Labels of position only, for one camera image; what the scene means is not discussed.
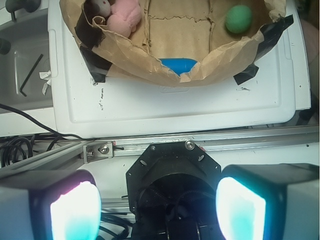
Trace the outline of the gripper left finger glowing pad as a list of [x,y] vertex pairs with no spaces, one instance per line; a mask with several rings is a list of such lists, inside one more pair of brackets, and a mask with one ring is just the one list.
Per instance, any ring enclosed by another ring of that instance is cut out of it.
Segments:
[[2,240],[94,240],[101,207],[87,170],[0,171]]

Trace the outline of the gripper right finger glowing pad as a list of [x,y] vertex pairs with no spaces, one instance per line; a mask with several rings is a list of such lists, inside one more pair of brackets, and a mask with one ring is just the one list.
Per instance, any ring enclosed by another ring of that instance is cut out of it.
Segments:
[[320,168],[310,163],[231,164],[215,197],[227,240],[318,240]]

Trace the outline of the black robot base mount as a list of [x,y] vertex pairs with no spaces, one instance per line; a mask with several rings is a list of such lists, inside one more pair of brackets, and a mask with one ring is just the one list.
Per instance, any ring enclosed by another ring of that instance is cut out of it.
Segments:
[[150,145],[126,172],[133,240],[221,240],[221,166],[193,142]]

